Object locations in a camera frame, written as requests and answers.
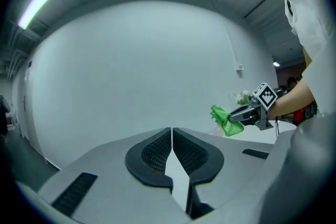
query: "red object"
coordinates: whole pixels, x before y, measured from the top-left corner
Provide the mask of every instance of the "red object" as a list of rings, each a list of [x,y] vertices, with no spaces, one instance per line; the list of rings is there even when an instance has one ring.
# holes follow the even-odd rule
[[[305,119],[304,117],[304,108],[299,109],[294,112],[293,114],[293,121],[298,122],[298,121],[303,121]]]

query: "fluorescent light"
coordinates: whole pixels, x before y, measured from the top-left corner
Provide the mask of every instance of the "fluorescent light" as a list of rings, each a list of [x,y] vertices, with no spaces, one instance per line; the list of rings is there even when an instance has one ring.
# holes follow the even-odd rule
[[[32,0],[18,23],[19,27],[23,30],[26,29],[30,21],[47,1],[48,0]]]

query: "white sleeve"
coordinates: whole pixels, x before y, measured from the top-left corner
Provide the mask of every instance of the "white sleeve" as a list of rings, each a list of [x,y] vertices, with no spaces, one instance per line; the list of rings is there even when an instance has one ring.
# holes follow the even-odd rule
[[[302,73],[321,113],[336,111],[336,35]]]
[[[298,35],[296,29],[295,29],[295,26],[294,26],[294,23],[293,23],[293,16],[291,15],[290,11],[289,11],[289,7],[288,7],[288,0],[285,0],[285,15],[288,19],[288,22],[289,22],[289,25],[292,27],[292,30],[291,32],[294,34],[294,35]]]

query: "person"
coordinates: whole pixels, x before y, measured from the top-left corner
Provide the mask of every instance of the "person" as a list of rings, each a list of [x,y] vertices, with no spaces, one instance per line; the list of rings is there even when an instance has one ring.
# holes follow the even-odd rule
[[[314,100],[320,112],[332,113],[336,107],[334,13],[326,0],[285,0],[285,14],[303,46],[307,68],[297,85],[270,108],[269,118],[292,113]]]
[[[298,80],[294,77],[289,77],[287,79],[287,86],[288,86],[288,92],[295,88],[295,86],[298,84]],[[312,102],[308,106],[304,108],[300,108],[297,111],[293,112],[293,119],[292,123],[295,126],[298,126],[303,121],[312,118],[317,112],[316,103]]]
[[[294,77],[289,77],[287,79],[287,87],[288,87],[288,92],[290,92],[292,89],[295,88],[295,86],[298,84],[298,80]]]
[[[10,112],[10,107],[6,99],[0,95],[0,135],[8,133],[6,113]]]

